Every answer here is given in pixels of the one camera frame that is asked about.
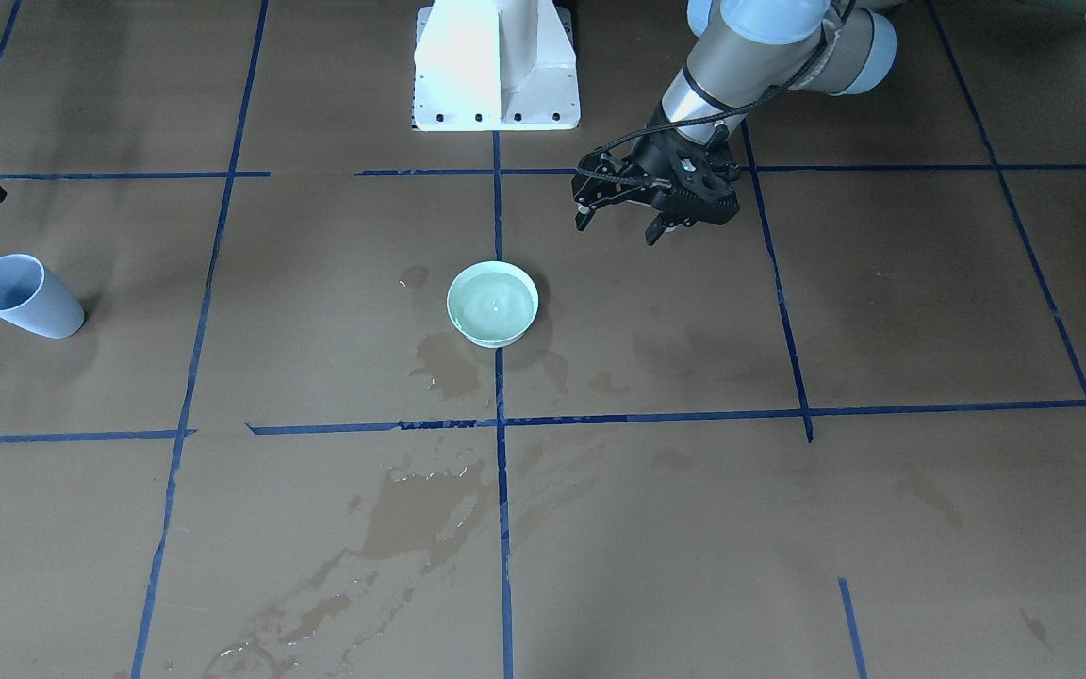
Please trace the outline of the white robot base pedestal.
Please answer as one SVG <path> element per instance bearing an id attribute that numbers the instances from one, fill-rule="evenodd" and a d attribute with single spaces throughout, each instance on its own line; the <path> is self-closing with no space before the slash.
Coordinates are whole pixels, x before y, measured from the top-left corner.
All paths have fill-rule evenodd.
<path id="1" fill-rule="evenodd" d="M 560 1 L 420 8 L 411 124 L 421 133 L 576 129 L 574 34 L 573 9 Z"/>

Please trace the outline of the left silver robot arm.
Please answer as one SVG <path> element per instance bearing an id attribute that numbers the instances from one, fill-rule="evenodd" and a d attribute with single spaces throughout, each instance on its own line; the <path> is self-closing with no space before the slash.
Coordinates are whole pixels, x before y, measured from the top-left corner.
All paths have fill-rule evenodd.
<path id="1" fill-rule="evenodd" d="M 697 42 L 641 129 L 579 160 L 570 184 L 576 227 L 630 203 L 654 212 L 647 244 L 664 232 L 735 218 L 742 167 L 729 140 L 784 96 L 848 98 L 940 89 L 932 72 L 900 70 L 899 1 L 690 1 Z"/>

